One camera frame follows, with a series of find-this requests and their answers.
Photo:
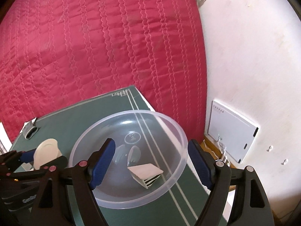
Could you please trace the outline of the red quilted bedspread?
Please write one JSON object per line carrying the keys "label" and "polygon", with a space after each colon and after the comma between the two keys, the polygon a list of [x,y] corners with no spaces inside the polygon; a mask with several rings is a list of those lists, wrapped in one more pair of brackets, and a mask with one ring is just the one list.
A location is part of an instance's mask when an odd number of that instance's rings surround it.
{"label": "red quilted bedspread", "polygon": [[15,0],[1,22],[1,122],[136,86],[202,139],[207,67],[196,0]]}

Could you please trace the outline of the white paper cup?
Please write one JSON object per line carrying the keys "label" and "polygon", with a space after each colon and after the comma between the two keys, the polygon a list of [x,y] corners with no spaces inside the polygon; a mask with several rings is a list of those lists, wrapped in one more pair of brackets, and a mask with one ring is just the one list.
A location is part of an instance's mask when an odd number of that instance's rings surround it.
{"label": "white paper cup", "polygon": [[38,170],[42,165],[60,156],[62,156],[62,153],[58,148],[58,141],[53,138],[47,139],[40,143],[34,152],[33,168]]}

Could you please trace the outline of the white zebra striped wedge block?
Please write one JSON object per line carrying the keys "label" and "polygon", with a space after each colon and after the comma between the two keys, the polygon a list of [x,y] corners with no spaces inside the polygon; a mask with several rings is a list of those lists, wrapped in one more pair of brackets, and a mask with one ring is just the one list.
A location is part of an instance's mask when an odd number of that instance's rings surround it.
{"label": "white zebra striped wedge block", "polygon": [[146,189],[163,174],[163,170],[151,163],[130,166],[128,170],[132,178]]}

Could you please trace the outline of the wooden side table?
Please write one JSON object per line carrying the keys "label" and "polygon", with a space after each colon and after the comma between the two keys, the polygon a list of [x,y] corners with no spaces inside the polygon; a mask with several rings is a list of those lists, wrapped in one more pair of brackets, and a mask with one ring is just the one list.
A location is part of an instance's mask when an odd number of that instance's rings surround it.
{"label": "wooden side table", "polygon": [[204,136],[201,146],[205,152],[208,152],[213,157],[218,166],[235,168],[235,166],[228,160],[226,152],[223,151],[219,145],[215,144],[215,141],[209,135]]}

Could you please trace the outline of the clear plastic bowl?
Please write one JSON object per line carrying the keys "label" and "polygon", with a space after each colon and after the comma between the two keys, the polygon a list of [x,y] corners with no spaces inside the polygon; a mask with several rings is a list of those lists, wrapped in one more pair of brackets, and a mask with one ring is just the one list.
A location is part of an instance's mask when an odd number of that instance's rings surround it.
{"label": "clear plastic bowl", "polygon": [[[188,140],[172,118],[159,112],[130,110],[112,114],[91,125],[76,141],[69,167],[87,160],[111,138],[116,150],[102,183],[93,193],[97,204],[109,209],[146,205],[172,188],[187,162]],[[130,167],[153,164],[163,173],[151,178],[148,187],[131,175]]]}

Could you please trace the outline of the white wall panel box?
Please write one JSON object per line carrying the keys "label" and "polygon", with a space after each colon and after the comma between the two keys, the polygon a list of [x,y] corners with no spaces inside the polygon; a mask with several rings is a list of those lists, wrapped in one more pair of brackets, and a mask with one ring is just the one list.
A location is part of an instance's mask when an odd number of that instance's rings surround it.
{"label": "white wall panel box", "polygon": [[259,126],[221,101],[212,101],[208,134],[226,148],[226,153],[240,164],[251,147]]}

